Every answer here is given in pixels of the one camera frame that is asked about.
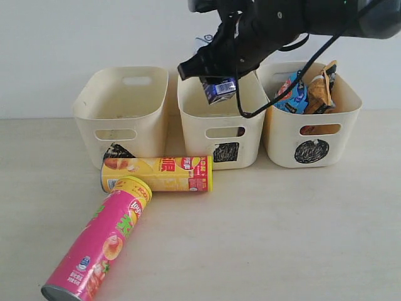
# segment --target yellow chip can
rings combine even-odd
[[[152,191],[212,191],[212,157],[107,158],[101,175],[107,193],[123,176],[145,181]]]

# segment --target beige tabletop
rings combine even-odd
[[[363,111],[342,160],[154,193],[98,301],[401,300],[401,111]],[[106,194],[73,119],[0,121],[0,300],[42,286]],[[183,149],[179,120],[169,155]]]

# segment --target metal can bottom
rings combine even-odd
[[[40,291],[48,301],[82,301],[81,298],[65,288],[56,285],[45,284]]]

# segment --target snack bag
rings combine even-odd
[[[336,108],[331,98],[336,69],[337,61],[332,61],[322,69],[320,75],[312,79],[308,87],[308,106],[305,108],[304,114],[328,114]],[[312,125],[301,129],[301,135],[318,134],[324,133]]]
[[[284,83],[280,90],[276,93],[274,97],[282,94],[287,88],[296,80],[296,77],[301,70],[293,73],[289,79]],[[293,114],[303,114],[306,106],[308,106],[307,100],[307,88],[302,80],[296,84],[296,86],[290,91],[282,100],[277,102],[274,106],[283,110],[285,112]]]

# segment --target black label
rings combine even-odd
[[[229,162],[237,161],[238,159],[239,143],[221,143],[213,152],[214,162]]]
[[[120,144],[112,143],[103,156],[103,160],[107,158],[135,158],[135,156]]]
[[[327,156],[329,145],[326,141],[316,139],[302,143],[295,150],[295,160],[302,164],[310,164]]]

